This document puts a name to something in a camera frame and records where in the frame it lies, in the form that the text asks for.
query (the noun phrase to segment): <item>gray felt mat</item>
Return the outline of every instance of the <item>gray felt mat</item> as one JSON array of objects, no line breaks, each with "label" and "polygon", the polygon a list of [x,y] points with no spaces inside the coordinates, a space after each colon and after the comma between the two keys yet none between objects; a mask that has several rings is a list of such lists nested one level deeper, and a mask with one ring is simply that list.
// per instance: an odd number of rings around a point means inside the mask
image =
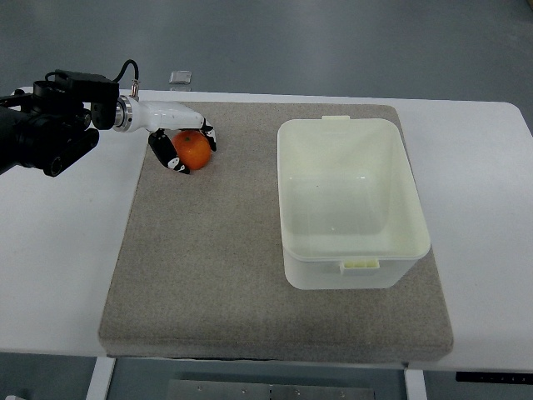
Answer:
[{"label": "gray felt mat", "polygon": [[111,356],[395,363],[452,347],[433,253],[389,289],[302,291],[285,278],[276,133],[293,118],[385,118],[377,105],[192,102],[219,150],[187,176],[151,150],[99,337]]}]

